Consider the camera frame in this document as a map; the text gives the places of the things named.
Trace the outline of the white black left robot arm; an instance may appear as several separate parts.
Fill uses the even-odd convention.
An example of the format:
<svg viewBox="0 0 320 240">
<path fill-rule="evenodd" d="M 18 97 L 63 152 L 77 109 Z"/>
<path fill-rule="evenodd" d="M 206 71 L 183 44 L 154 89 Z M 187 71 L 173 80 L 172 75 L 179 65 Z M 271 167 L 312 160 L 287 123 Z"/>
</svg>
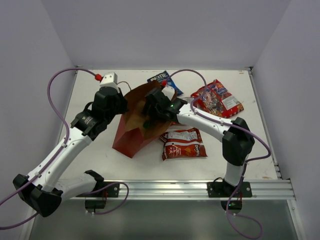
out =
<svg viewBox="0 0 320 240">
<path fill-rule="evenodd" d="M 14 187 L 21 190 L 20 199 L 42 217 L 48 217 L 65 200 L 102 195 L 104 178 L 93 170 L 87 170 L 71 181 L 63 182 L 60 177 L 77 155 L 107 129 L 116 115 L 128 111 L 127 104 L 118 87 L 101 87 L 40 165 L 27 175 L 18 174 L 14 178 Z"/>
</svg>

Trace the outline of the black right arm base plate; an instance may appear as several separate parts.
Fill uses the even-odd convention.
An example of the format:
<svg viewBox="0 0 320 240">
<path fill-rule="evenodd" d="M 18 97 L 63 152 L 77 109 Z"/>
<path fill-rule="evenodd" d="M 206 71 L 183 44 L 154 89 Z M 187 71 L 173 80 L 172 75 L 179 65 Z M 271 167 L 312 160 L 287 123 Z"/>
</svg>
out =
<svg viewBox="0 0 320 240">
<path fill-rule="evenodd" d="M 206 189 L 209 198 L 229 198 L 236 188 L 236 186 L 230 185 L 221 177 L 206 183 Z M 253 194 L 251 185 L 247 181 L 239 184 L 239 188 L 234 195 L 235 198 L 251 198 L 252 196 Z"/>
</svg>

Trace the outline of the red brown paper bag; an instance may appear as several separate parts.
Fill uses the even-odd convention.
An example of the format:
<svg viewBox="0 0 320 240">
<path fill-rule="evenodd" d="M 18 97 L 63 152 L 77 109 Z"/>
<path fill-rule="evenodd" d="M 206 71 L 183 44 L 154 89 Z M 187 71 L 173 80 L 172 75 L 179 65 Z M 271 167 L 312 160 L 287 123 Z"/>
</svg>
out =
<svg viewBox="0 0 320 240">
<path fill-rule="evenodd" d="M 143 114 L 145 96 L 152 89 L 162 90 L 162 86 L 153 80 L 130 90 L 124 96 L 128 111 L 120 117 L 112 148 L 129 158 L 133 158 L 142 148 L 163 134 L 172 123 L 154 120 Z"/>
</svg>

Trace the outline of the blue Kettle potato chips bag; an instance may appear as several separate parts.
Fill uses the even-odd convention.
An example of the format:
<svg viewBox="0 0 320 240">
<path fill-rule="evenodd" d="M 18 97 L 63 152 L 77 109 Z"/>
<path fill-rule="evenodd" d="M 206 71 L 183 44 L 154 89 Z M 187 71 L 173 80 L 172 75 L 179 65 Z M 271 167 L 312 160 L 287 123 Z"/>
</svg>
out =
<svg viewBox="0 0 320 240">
<path fill-rule="evenodd" d="M 162 86 L 165 85 L 169 85 L 171 87 L 174 88 L 174 90 L 176 91 L 178 96 L 181 96 L 184 94 L 183 91 L 181 91 L 176 84 L 174 83 L 174 81 L 172 80 L 172 78 L 170 77 L 170 75 L 168 74 L 168 72 L 165 70 L 163 72 L 158 73 L 157 75 L 147 79 L 147 82 L 150 83 L 152 81 L 157 81 L 158 83 L 160 83 Z"/>
</svg>

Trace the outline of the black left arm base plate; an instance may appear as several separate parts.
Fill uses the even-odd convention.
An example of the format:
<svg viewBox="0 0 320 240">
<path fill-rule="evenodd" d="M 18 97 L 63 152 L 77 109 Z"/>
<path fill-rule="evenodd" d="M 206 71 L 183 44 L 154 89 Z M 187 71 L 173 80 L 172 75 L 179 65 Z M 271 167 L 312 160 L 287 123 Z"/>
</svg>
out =
<svg viewBox="0 0 320 240">
<path fill-rule="evenodd" d="M 85 191 L 77 197 L 94 198 L 117 198 L 119 195 L 120 183 L 115 181 L 99 181 L 91 191 Z"/>
</svg>

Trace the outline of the red patterned snack bag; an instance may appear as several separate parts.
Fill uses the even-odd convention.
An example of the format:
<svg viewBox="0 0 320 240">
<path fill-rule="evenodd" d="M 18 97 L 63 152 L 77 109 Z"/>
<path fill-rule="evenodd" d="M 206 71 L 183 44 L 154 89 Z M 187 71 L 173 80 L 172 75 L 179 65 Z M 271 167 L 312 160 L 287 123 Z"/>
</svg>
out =
<svg viewBox="0 0 320 240">
<path fill-rule="evenodd" d="M 218 79 L 207 84 L 204 96 L 199 98 L 194 106 L 226 119 L 244 110 L 243 104 Z"/>
</svg>

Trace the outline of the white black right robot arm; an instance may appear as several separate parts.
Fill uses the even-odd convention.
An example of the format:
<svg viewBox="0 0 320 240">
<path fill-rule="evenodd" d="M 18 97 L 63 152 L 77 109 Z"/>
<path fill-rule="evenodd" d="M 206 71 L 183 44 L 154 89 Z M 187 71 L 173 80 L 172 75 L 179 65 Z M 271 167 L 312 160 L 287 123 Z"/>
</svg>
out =
<svg viewBox="0 0 320 240">
<path fill-rule="evenodd" d="M 222 189 L 227 196 L 235 196 L 241 190 L 245 160 L 255 144 L 246 121 L 240 117 L 230 120 L 211 115 L 180 98 L 170 100 L 157 88 L 148 92 L 145 99 L 142 113 L 152 120 L 195 127 L 222 143 L 222 155 L 227 161 Z"/>
</svg>

